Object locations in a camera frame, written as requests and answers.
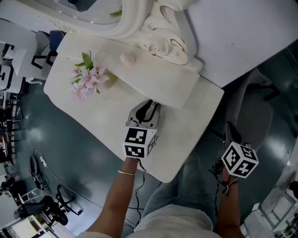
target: person's right arm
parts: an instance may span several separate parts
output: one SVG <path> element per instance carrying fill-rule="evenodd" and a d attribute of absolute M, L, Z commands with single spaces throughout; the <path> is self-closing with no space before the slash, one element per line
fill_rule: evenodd
<path fill-rule="evenodd" d="M 229 173 L 226 168 L 223 168 L 223 181 L 227 182 Z M 221 195 L 218 220 L 217 233 L 222 238 L 244 238 L 240 230 L 240 209 L 238 201 L 238 183 L 229 187 L 229 195 Z"/>

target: shirt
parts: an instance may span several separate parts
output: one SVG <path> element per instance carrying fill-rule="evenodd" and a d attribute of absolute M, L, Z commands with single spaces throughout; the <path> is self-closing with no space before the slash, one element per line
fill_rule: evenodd
<path fill-rule="evenodd" d="M 141 219 L 127 238 L 220 238 L 212 232 L 213 225 L 205 212 L 168 205 Z M 111 238 L 97 232 L 83 232 L 78 238 Z"/>

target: silver bracelet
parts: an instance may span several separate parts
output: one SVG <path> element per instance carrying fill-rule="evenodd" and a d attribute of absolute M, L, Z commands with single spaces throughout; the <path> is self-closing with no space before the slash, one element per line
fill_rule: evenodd
<path fill-rule="evenodd" d="M 131 175 L 131 176 L 135 176 L 136 175 L 136 173 L 126 173 L 126 172 L 123 172 L 121 170 L 118 170 L 118 173 L 123 173 L 123 174 Z"/>

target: jeans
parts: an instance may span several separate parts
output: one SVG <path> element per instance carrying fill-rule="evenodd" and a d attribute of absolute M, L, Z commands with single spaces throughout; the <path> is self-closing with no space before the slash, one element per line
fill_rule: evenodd
<path fill-rule="evenodd" d="M 206 192 L 205 182 L 200 173 L 200 162 L 193 150 L 175 178 L 163 183 L 149 199 L 142 218 L 170 204 L 199 209 L 215 222 L 213 197 Z"/>

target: person's left arm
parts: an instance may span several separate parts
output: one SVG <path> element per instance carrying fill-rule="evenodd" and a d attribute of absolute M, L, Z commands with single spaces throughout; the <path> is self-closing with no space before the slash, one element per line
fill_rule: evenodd
<path fill-rule="evenodd" d="M 136 173 L 137 165 L 138 162 L 134 158 L 127 157 L 121 171 Z M 108 192 L 100 216 L 87 231 L 103 233 L 113 238 L 121 237 L 126 212 L 134 188 L 134 181 L 134 176 L 122 173 L 117 175 Z"/>

